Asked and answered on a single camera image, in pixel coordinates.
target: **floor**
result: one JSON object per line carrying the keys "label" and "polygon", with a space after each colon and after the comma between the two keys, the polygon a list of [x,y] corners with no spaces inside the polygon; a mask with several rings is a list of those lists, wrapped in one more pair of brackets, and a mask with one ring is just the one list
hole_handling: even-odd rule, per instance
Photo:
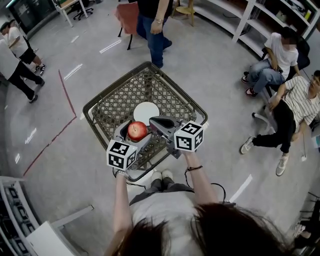
{"label": "floor", "polygon": [[[142,38],[134,36],[131,50],[127,50],[130,37],[117,37],[117,4],[105,0],[95,5],[94,13],[88,19],[73,21],[72,28],[61,16],[43,27],[30,40],[47,65],[38,101],[29,104],[14,86],[6,97],[5,136],[11,175],[26,179],[27,196],[42,222],[94,206],[94,211],[66,227],[70,237],[91,256],[102,255],[113,234],[115,180],[106,166],[104,149],[82,119],[82,108],[118,78],[150,60]],[[254,148],[245,156],[239,154],[248,136],[263,128],[251,117],[263,102],[259,97],[247,98],[240,82],[242,73],[257,61],[256,56],[240,43],[233,44],[231,36],[218,26],[200,17],[194,22],[192,27],[181,16],[168,19],[164,33],[173,45],[164,53],[162,70],[208,114],[205,142],[198,150],[202,165],[211,182],[225,187],[227,200],[251,175],[252,181],[235,202],[260,211],[287,233],[319,174],[319,152],[312,148],[307,131],[307,160],[302,162],[304,145],[300,139],[291,147],[282,177],[275,174],[279,149]],[[119,39],[120,43],[100,53]],[[81,68],[64,80],[78,65]],[[157,169],[166,167],[176,182],[185,182],[182,159],[169,157]],[[217,191],[222,199],[222,192]],[[141,188],[129,188],[130,198],[140,192]]]}

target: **red apple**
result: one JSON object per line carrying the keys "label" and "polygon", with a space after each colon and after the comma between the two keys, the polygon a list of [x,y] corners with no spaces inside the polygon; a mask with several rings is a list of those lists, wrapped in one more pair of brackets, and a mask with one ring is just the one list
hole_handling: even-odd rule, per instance
{"label": "red apple", "polygon": [[148,135],[147,126],[140,121],[132,122],[128,127],[128,136],[133,141],[140,141]]}

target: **black and white marker cube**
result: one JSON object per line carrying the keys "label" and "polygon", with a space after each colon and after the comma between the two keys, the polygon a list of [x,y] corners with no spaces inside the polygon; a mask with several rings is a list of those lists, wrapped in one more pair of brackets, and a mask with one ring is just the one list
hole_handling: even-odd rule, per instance
{"label": "black and white marker cube", "polygon": [[204,128],[189,121],[174,133],[174,147],[177,150],[194,152],[204,141]]}
{"label": "black and white marker cube", "polygon": [[136,146],[112,139],[106,150],[106,164],[119,170],[127,170],[137,159]]}

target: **striped shirt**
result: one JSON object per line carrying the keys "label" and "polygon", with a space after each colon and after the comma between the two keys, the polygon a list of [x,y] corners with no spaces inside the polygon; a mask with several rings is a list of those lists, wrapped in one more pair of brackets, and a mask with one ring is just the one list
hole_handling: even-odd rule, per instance
{"label": "striped shirt", "polygon": [[302,76],[295,76],[285,82],[285,87],[289,92],[283,97],[284,102],[293,112],[296,127],[305,120],[309,125],[315,119],[320,110],[320,97],[308,98],[310,83]]}

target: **bracelet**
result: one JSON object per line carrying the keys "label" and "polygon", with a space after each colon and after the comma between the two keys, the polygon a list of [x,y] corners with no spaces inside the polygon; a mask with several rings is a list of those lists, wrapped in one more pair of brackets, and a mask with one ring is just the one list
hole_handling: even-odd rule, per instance
{"label": "bracelet", "polygon": [[203,167],[202,165],[200,165],[200,166],[198,166],[198,167],[189,167],[189,168],[186,169],[186,171],[187,171],[187,172],[190,172],[190,171],[194,171],[194,170],[199,170],[199,169],[201,169],[202,167]]}
{"label": "bracelet", "polygon": [[117,177],[117,174],[123,175],[126,179],[129,178],[129,173],[127,173],[126,171],[123,170],[117,170],[115,173],[115,176]]}

